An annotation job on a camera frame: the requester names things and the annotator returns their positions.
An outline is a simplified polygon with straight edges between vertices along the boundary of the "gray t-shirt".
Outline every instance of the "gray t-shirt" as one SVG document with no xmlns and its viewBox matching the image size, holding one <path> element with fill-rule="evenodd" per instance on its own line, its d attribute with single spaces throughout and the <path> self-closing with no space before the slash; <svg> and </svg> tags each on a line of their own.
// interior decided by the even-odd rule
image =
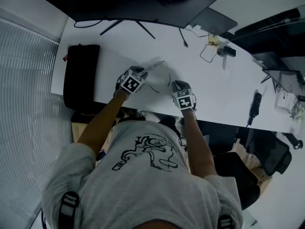
<svg viewBox="0 0 305 229">
<path fill-rule="evenodd" d="M 159 123 L 116 125 L 110 149 L 96 168 L 88 146 L 76 143 L 62 149 L 42 198 L 54 229 L 62 195 L 74 176 L 81 176 L 82 229 L 132 229 L 153 219 L 182 229 L 216 229 L 223 213 L 231 216 L 235 228 L 242 228 L 235 179 L 191 175 L 177 134 Z"/>
</svg>

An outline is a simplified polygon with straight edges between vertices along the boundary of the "glove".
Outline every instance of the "glove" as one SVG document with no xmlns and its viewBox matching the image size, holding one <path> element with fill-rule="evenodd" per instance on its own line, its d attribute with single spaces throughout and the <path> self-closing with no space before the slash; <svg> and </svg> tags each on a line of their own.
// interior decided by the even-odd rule
<svg viewBox="0 0 305 229">
<path fill-rule="evenodd" d="M 144 68 L 140 66 L 132 66 L 124 74 L 120 75 L 115 85 L 116 95 L 118 91 L 123 91 L 128 96 L 132 93 L 137 93 L 142 89 L 145 84 L 145 79 L 148 76 L 148 72 L 143 72 Z"/>
<path fill-rule="evenodd" d="M 180 110 L 191 109 L 196 111 L 196 96 L 192 93 L 190 85 L 183 81 L 173 81 L 173 102 Z"/>
</svg>

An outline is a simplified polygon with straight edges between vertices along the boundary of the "computer monitor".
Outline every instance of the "computer monitor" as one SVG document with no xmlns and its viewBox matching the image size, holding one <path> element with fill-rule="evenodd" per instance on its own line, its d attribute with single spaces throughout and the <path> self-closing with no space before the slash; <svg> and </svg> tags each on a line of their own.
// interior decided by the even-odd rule
<svg viewBox="0 0 305 229">
<path fill-rule="evenodd" d="M 237 26 L 237 22 L 215 10 L 207 8 L 190 22 L 190 26 L 193 27 L 195 25 L 200 25 L 202 30 L 219 36 Z"/>
<path fill-rule="evenodd" d="M 46 0 L 76 22 L 132 20 L 185 28 L 216 0 Z"/>
<path fill-rule="evenodd" d="M 294 95 L 305 96 L 305 81 L 300 71 L 263 69 L 283 89 Z"/>
</svg>

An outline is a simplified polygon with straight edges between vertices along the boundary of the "white desk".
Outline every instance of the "white desk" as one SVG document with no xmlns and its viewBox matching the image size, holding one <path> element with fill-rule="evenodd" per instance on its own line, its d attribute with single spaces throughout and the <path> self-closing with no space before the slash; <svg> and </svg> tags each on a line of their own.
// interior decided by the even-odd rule
<svg viewBox="0 0 305 229">
<path fill-rule="evenodd" d="M 170 96 L 171 85 L 167 87 L 168 73 L 170 73 L 171 80 L 179 79 L 191 85 L 197 97 L 197 119 L 246 126 L 254 92 L 258 90 L 263 94 L 266 86 L 260 114 L 254 119 L 251 128 L 295 134 L 299 132 L 300 123 L 292 121 L 289 114 L 274 110 L 276 94 L 272 81 L 268 80 L 260 84 L 266 76 L 262 68 L 254 62 L 248 52 L 235 44 L 229 43 L 229 46 L 236 49 L 236 57 L 233 59 L 234 65 L 231 70 L 225 73 L 222 57 L 217 55 L 212 63 L 207 63 L 199 57 L 207 44 L 207 37 L 197 38 L 192 32 L 182 30 L 189 45 L 189 48 L 186 48 L 177 28 L 143 23 L 156 37 L 154 40 L 132 21 L 124 21 L 103 36 L 99 36 L 112 23 L 113 21 L 103 21 L 91 28 L 77 29 L 73 27 L 74 21 L 68 19 L 54 65 L 52 93 L 63 93 L 67 63 L 64 62 L 63 57 L 67 55 L 68 47 L 79 43 L 98 44 L 101 46 L 101 52 L 94 88 L 94 100 L 97 102 L 107 103 L 111 100 L 118 76 L 130 66 L 147 67 L 157 61 L 165 60 L 169 69 L 164 69 L 161 74 L 164 77 L 161 80 L 163 85 L 155 86 L 160 90 L 160 94 L 151 90 L 146 84 L 140 92 L 132 95 L 124 103 L 125 107 L 182 116 Z M 208 46 L 203 56 L 211 60 L 215 52 L 215 49 Z M 153 73 L 148 76 L 148 83 L 152 83 L 154 79 L 152 75 Z"/>
</svg>

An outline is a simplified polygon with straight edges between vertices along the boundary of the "cable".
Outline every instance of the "cable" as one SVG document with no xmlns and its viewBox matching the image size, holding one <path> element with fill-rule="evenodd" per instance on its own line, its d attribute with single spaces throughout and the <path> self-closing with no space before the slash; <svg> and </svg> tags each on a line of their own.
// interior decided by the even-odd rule
<svg viewBox="0 0 305 229">
<path fill-rule="evenodd" d="M 181 34 L 181 36 L 182 36 L 184 46 L 185 46 L 186 48 L 188 48 L 189 45 L 187 44 L 186 40 L 184 39 L 184 37 L 183 37 L 183 35 L 182 35 L 182 31 L 181 31 L 180 28 L 179 28 L 179 31 L 180 31 L 180 34 Z"/>
<path fill-rule="evenodd" d="M 43 211 L 41 209 L 41 224 L 42 224 L 42 228 L 43 229 L 47 229 L 47 225 L 46 225 L 46 218 L 43 215 Z"/>
<path fill-rule="evenodd" d="M 205 58 L 203 58 L 202 56 L 201 56 L 201 54 L 204 52 L 204 50 L 206 49 L 206 46 L 207 45 L 210 45 L 210 46 L 217 46 L 217 45 L 219 45 L 219 44 L 206 44 L 205 45 L 205 47 L 204 47 L 204 49 L 202 50 L 202 52 L 200 53 L 200 58 L 202 58 L 203 60 L 205 60 L 205 61 L 207 61 Z M 211 63 L 212 61 L 213 61 L 213 59 L 215 58 L 215 56 L 216 56 L 216 54 L 218 53 L 218 50 L 217 50 L 217 52 L 215 53 L 215 55 L 214 55 L 214 57 L 212 58 L 212 60 L 211 61 L 207 61 L 208 63 Z"/>
<path fill-rule="evenodd" d="M 95 25 L 97 25 L 97 24 L 99 24 L 99 23 L 101 23 L 103 20 L 100 20 L 99 22 L 97 22 L 97 23 L 95 23 L 95 24 L 93 24 L 93 25 L 88 25 L 88 26 L 75 26 L 76 25 L 76 23 L 77 22 L 75 22 L 75 24 L 74 24 L 74 27 L 75 28 L 89 28 L 89 27 L 92 27 L 92 26 L 95 26 Z"/>
<path fill-rule="evenodd" d="M 149 87 L 152 88 L 152 86 L 149 86 Z M 152 88 L 152 90 L 159 94 L 159 92 L 157 90 L 155 90 L 153 88 Z"/>
<path fill-rule="evenodd" d="M 170 85 L 171 80 L 172 80 L 172 79 L 171 79 L 171 74 L 169 74 L 169 73 L 168 73 L 168 75 L 170 76 L 170 81 L 168 82 L 167 86 L 169 86 L 169 85 Z"/>
<path fill-rule="evenodd" d="M 300 22 L 304 22 L 304 21 L 296 21 L 296 22 L 292 22 L 292 23 L 285 23 L 283 25 L 279 25 L 279 26 L 276 26 L 276 27 L 272 27 L 272 28 L 267 28 L 267 29 L 259 29 L 259 30 L 256 30 L 256 31 L 253 31 L 253 32 L 250 32 L 250 33 L 247 33 L 247 34 L 244 34 L 244 35 L 241 35 L 239 37 L 236 37 L 234 39 L 232 39 L 231 41 L 235 41 L 237 39 L 240 39 L 242 37 L 245 37 L 245 36 L 249 36 L 249 35 L 253 35 L 253 34 L 256 34 L 256 33 L 259 33 L 259 32 L 263 32 L 263 31 L 266 31 L 266 30 L 271 30 L 271 29 L 275 29 L 275 28 L 278 28 L 278 27 L 281 27 L 281 26 L 285 26 L 285 25 L 290 25 L 290 24 L 295 24 L 295 23 L 300 23 Z"/>
<path fill-rule="evenodd" d="M 207 35 L 204 35 L 204 36 L 198 36 L 195 32 L 193 32 L 192 30 L 189 30 L 189 29 L 187 29 L 187 28 L 185 28 L 185 30 L 187 30 L 187 31 L 191 31 L 192 33 L 194 33 L 198 38 L 202 38 L 202 37 L 205 37 L 205 36 L 209 36 L 209 35 L 211 35 L 210 33 L 209 34 L 207 34 Z"/>
</svg>

